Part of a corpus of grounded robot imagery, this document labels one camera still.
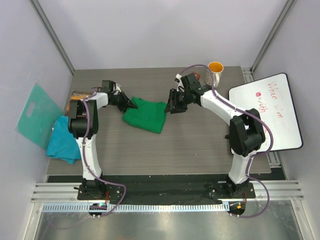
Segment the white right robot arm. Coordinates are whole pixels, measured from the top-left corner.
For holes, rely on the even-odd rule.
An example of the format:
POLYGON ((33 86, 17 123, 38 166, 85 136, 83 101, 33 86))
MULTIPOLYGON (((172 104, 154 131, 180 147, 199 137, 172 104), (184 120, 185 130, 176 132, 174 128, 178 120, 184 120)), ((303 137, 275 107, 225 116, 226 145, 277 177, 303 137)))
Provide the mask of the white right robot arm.
POLYGON ((225 138, 233 152, 233 160, 226 184, 226 193, 233 198, 244 191, 243 183, 249 178, 251 157, 266 141, 259 112, 256 109, 239 108, 222 97, 216 90, 201 85, 194 73, 181 76, 177 74, 177 88, 169 91, 169 98, 164 112, 170 114, 184 113, 189 104, 197 104, 212 111, 224 120, 229 132, 225 138))

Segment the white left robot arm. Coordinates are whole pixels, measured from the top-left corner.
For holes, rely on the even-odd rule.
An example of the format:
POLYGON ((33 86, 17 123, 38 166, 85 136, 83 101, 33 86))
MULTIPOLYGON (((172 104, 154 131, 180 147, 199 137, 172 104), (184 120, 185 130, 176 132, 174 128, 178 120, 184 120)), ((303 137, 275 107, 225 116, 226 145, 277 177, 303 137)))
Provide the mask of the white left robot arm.
POLYGON ((73 135, 81 154, 82 178, 94 181, 102 178, 99 165, 96 136, 99 130, 98 110, 108 105, 121 112, 137 109, 121 87, 111 80, 103 80, 97 91, 82 99, 71 99, 68 105, 68 131, 73 135))

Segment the brown book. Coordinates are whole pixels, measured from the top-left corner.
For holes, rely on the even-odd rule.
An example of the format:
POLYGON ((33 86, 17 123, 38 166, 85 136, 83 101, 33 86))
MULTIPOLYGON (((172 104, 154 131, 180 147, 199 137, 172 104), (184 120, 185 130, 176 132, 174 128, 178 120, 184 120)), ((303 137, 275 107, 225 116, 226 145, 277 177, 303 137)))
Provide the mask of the brown book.
POLYGON ((65 110, 65 116, 69 115, 69 110, 70 110, 70 101, 71 100, 82 100, 90 95, 92 95, 92 92, 82 92, 82 91, 73 91, 71 93, 70 99, 67 101, 67 106, 65 110))

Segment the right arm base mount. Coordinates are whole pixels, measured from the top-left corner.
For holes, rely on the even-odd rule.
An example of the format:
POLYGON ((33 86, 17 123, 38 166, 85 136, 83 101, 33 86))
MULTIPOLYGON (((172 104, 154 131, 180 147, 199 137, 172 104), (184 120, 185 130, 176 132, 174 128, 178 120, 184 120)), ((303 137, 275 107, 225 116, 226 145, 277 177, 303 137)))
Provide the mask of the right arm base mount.
POLYGON ((251 182, 245 181, 241 184, 234 184, 232 181, 206 183, 207 196, 210 199, 254 199, 256 197, 254 186, 251 182))

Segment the green t shirt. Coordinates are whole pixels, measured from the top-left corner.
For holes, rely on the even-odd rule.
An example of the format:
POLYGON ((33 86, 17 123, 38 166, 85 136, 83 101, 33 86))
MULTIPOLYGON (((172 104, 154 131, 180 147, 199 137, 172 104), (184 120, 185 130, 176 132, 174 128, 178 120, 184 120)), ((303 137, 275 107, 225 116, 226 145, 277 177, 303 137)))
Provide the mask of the green t shirt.
POLYGON ((155 134, 160 134, 166 121, 166 103, 147 101, 133 96, 137 108, 128 108, 122 119, 128 125, 155 134))

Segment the red cube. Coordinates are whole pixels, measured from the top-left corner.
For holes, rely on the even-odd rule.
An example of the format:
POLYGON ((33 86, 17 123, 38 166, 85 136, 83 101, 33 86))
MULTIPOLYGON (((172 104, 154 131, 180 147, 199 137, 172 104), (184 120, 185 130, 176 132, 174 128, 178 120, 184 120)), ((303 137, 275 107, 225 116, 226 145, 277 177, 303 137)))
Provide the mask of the red cube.
POLYGON ((196 73, 194 71, 192 73, 195 75, 196 80, 199 81, 200 80, 200 74, 196 73))

